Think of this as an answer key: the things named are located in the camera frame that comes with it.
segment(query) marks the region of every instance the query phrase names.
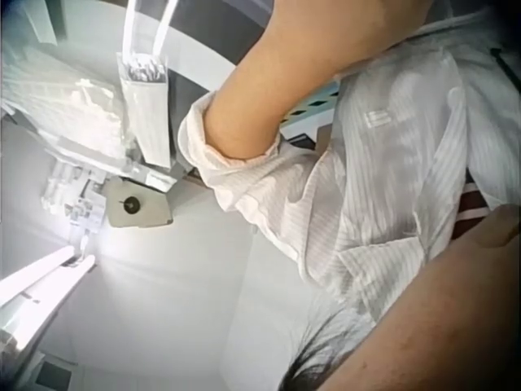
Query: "white wall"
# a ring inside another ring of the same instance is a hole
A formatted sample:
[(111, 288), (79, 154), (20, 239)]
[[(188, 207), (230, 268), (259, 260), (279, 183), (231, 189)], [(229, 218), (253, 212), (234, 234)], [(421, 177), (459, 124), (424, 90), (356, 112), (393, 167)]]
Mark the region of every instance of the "white wall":
[[(221, 363), (230, 390), (277, 389), (304, 332), (340, 308), (323, 291), (304, 283), (296, 264), (264, 236), (255, 235)], [(366, 322), (370, 320), (352, 310), (341, 314), (341, 324), (352, 329), (346, 349), (365, 336)]]
[[(62, 246), (68, 224), (42, 210), (53, 160), (19, 127), (3, 123), (2, 270)], [(179, 183), (171, 226), (113, 229), (95, 247), (99, 266), (50, 326), (42, 346), (71, 362), (144, 376), (217, 371), (251, 247), (249, 225), (213, 194)]]
[(54, 158), (24, 129), (2, 121), (2, 263), (0, 278), (63, 247), (69, 225), (40, 204)]
[(161, 379), (78, 367), (69, 391), (229, 391), (220, 376)]

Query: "rolled-up sleeve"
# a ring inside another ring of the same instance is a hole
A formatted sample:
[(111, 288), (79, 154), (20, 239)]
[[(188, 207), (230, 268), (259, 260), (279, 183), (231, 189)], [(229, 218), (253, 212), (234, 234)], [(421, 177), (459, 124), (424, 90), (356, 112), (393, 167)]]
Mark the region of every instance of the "rolled-up sleeve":
[[(263, 156), (227, 159), (205, 141), (203, 114), (212, 98), (209, 94), (196, 102), (183, 121), (181, 152), (199, 169), (225, 211), (238, 210), (297, 261), (303, 277), (317, 282), (316, 273), (309, 273), (306, 258), (326, 261), (333, 255), (342, 208), (334, 170), (327, 169), (329, 175), (322, 172), (324, 167), (335, 165), (334, 158), (330, 153), (319, 156), (294, 147), (278, 136)], [(318, 187), (329, 188), (333, 196), (317, 199)]]

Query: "skin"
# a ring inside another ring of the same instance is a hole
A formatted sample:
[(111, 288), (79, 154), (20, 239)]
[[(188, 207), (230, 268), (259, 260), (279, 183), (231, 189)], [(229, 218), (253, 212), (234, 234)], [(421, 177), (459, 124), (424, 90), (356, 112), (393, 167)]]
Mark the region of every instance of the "skin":
[(519, 389), (519, 361), (504, 372), (519, 346), (520, 211), (500, 207), (429, 263), (320, 391)]
[(207, 143), (229, 158), (262, 155), (303, 97), (410, 35), (430, 5), (431, 0), (276, 0), (264, 35), (205, 113)]
[[(204, 115), (207, 143), (229, 158), (261, 156), (303, 97), (406, 38), (430, 5), (276, 0), (265, 34)], [(518, 331), (519, 209), (502, 207), (422, 271), (321, 391), (483, 389)]]

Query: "white strap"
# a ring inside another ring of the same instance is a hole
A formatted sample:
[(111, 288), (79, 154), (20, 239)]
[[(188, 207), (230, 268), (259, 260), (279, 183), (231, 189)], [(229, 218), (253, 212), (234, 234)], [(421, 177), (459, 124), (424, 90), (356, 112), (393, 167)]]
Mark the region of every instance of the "white strap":
[(121, 49), (123, 63), (128, 62), (130, 51), (132, 49), (134, 20), (136, 18), (136, 3), (137, 0), (129, 0), (127, 11), (125, 13), (125, 25), (123, 27), (123, 47)]
[(161, 54), (161, 50), (163, 49), (164, 40), (166, 38), (166, 33), (169, 30), (170, 20), (172, 20), (172, 16), (174, 11), (176, 10), (176, 5), (178, 0), (169, 0), (164, 9), (163, 17), (161, 18), (160, 26), (157, 29), (157, 33), (155, 34), (154, 46), (152, 47), (152, 54), (154, 56), (159, 56)]

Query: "white striped shirt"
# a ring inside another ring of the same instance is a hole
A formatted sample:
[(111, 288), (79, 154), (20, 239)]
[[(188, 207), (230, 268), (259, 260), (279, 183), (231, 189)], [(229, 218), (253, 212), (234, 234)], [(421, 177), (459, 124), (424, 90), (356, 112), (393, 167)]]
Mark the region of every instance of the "white striped shirt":
[(256, 159), (224, 158), (205, 143), (212, 94), (184, 120), (180, 147), (224, 210), (377, 322), (451, 240), (467, 167), (491, 209), (521, 203), (519, 94), (488, 53), (495, 46), (466, 28), (404, 43), (345, 77), (322, 156), (278, 138)]

